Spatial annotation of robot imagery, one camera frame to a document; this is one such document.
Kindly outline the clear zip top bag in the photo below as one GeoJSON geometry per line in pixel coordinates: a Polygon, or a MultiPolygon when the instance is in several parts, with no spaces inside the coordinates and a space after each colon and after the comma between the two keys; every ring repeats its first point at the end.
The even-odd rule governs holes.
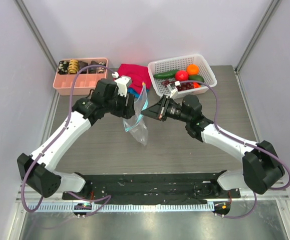
{"type": "Polygon", "coordinates": [[[142,89],[134,101],[135,115],[130,119],[123,120],[125,132],[130,133],[132,137],[142,145],[146,146],[148,141],[148,129],[144,123],[144,116],[141,111],[148,107],[148,96],[146,84],[142,82],[142,89]]]}

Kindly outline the purple grape bunch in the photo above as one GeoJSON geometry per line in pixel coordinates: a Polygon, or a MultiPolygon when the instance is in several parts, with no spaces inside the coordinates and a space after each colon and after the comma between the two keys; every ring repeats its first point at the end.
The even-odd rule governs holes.
{"type": "MultiPolygon", "coordinates": [[[[163,86],[168,86],[169,84],[175,84],[175,81],[174,80],[164,80],[161,82],[161,84],[163,86]]],[[[178,86],[176,86],[176,88],[178,89],[178,91],[186,91],[186,90],[191,90],[191,89],[194,89],[194,83],[182,83],[178,86]]]]}

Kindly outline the red apple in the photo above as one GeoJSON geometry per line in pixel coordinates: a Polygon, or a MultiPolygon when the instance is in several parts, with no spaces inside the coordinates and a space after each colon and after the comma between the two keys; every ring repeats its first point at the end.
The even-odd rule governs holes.
{"type": "Polygon", "coordinates": [[[177,71],[174,76],[175,80],[180,82],[188,80],[188,77],[189,75],[185,70],[177,71]]]}

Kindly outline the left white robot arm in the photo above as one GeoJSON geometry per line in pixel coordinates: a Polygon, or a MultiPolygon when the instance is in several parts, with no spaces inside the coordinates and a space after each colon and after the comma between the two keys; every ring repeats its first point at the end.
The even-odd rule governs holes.
{"type": "Polygon", "coordinates": [[[78,173],[56,172],[56,166],[71,145],[96,121],[110,113],[129,119],[134,114],[134,96],[128,93],[131,78],[101,79],[92,93],[78,99],[65,121],[38,149],[30,155],[22,153],[17,164],[21,179],[44,198],[57,191],[74,192],[79,199],[87,199],[91,187],[78,173]]]}

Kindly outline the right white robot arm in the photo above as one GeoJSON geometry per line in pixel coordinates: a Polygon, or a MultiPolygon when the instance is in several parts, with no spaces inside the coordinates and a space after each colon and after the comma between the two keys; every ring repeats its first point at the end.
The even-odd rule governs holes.
{"type": "Polygon", "coordinates": [[[192,138],[215,146],[241,162],[241,170],[226,170],[211,184],[210,190],[215,197],[223,197],[229,190],[238,188],[249,188],[261,195],[285,174],[272,144],[245,140],[217,127],[203,115],[202,105],[194,95],[185,96],[180,104],[164,95],[159,102],[141,113],[159,121],[172,118],[184,122],[192,138]]]}

